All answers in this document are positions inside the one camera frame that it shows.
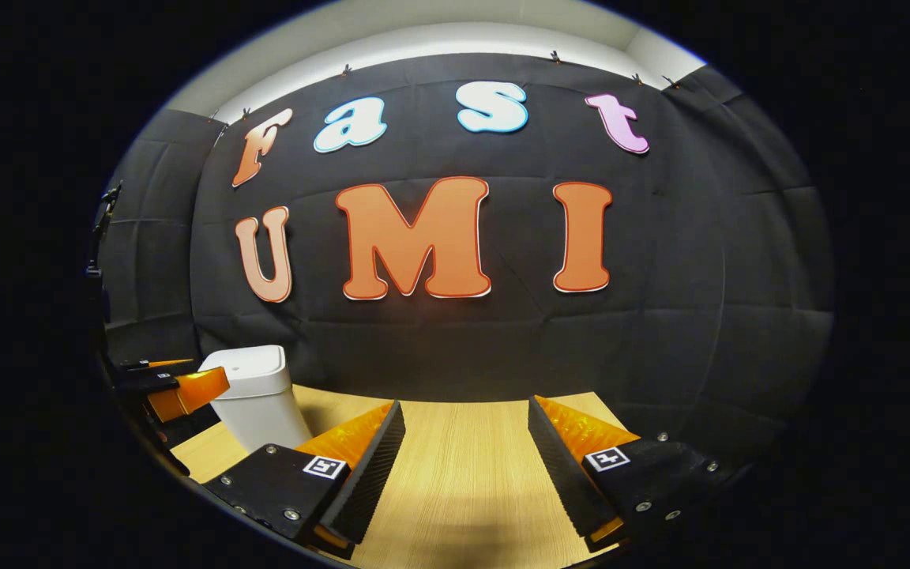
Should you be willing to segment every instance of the pink letter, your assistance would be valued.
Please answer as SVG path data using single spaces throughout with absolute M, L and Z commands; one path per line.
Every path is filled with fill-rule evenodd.
M 611 94 L 595 95 L 585 98 L 585 104 L 589 107 L 599 109 L 599 116 L 603 118 L 603 126 L 606 127 L 606 134 L 610 134 L 617 145 L 634 154 L 644 154 L 648 152 L 648 141 L 643 137 L 635 136 L 631 130 L 631 125 L 627 119 L 638 119 L 637 113 L 627 107 L 623 107 L 617 101 L 617 97 Z

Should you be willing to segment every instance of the black metal bracket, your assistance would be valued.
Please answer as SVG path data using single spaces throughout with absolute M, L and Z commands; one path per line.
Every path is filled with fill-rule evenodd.
M 145 396 L 169 389 L 177 389 L 178 375 L 194 374 L 198 371 L 196 360 L 180 361 L 177 364 L 150 367 L 147 360 L 123 361 L 115 370 L 115 389 L 130 395 Z
M 111 190 L 105 191 L 104 195 L 101 195 L 100 197 L 100 204 L 103 205 L 103 209 L 99 210 L 97 213 L 97 219 L 94 220 L 93 230 L 90 231 L 90 255 L 86 266 L 87 278 L 100 277 L 100 269 L 98 266 L 100 243 L 104 241 L 104 237 L 107 236 L 107 228 L 111 226 L 111 216 L 115 213 L 115 204 L 118 202 L 119 195 L 122 195 L 122 185 L 124 183 L 126 183 L 126 181 L 119 180 L 116 187 L 112 187 Z
M 667 532 L 680 515 L 692 514 L 735 472 L 686 444 L 655 439 L 588 454 L 581 465 L 636 545 Z
M 402 407 L 394 401 L 353 471 L 338 458 L 264 444 L 203 486 L 290 541 L 350 559 L 364 540 L 404 436 Z
M 660 536 L 741 472 L 686 444 L 655 439 L 586 454 L 578 465 L 535 398 L 528 400 L 528 432 L 564 511 L 591 553 Z
M 349 476 L 345 461 L 270 443 L 202 486 L 254 522 L 303 543 Z

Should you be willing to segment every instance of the ceiling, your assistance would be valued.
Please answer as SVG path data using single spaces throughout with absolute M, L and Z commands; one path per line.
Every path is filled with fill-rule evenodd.
M 167 107 L 210 115 L 260 80 L 344 43 L 411 26 L 478 21 L 551 29 L 620 51 L 640 29 L 579 0 L 339 0 L 278 25 L 214 62 Z

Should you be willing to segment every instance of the light blue letter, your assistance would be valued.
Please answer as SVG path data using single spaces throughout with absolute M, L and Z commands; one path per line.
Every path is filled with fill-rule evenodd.
M 344 145 L 368 145 L 385 134 L 387 125 L 382 123 L 385 101 L 378 97 L 364 97 L 336 108 L 325 117 L 328 125 L 314 137 L 314 150 L 325 153 L 343 148 Z
M 481 130 L 510 133 L 519 130 L 528 120 L 528 111 L 521 105 L 525 101 L 525 91 L 514 83 L 466 83 L 455 91 L 455 100 L 462 107 L 472 109 L 459 111 L 458 122 L 473 133 Z

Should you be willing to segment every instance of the white wall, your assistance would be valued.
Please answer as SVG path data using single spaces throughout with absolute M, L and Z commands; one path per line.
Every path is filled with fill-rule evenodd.
M 379 33 L 322 51 L 268 76 L 224 102 L 216 118 L 237 122 L 243 108 L 262 107 L 297 89 L 339 75 L 347 64 L 358 70 L 403 58 L 470 53 L 549 58 L 552 50 L 566 62 L 577 62 L 625 77 L 637 73 L 648 85 L 660 89 L 669 86 L 667 81 L 624 51 L 567 33 L 494 22 L 441 23 Z
M 638 32 L 636 23 L 582 0 L 338 0 L 289 21 L 269 21 L 271 28 L 201 70 L 167 107 L 210 115 L 246 88 L 323 51 L 397 29 L 460 22 L 549 29 L 621 51 Z
M 654 79 L 658 81 L 664 80 L 661 76 L 679 81 L 687 73 L 705 64 L 685 48 L 647 28 L 638 30 L 634 39 L 627 46 L 627 54 L 634 58 L 634 61 L 641 62 L 646 69 L 654 72 Z M 645 80 L 645 76 L 642 75 L 641 79 L 649 85 L 652 84 L 651 79 L 653 78 L 651 77 Z

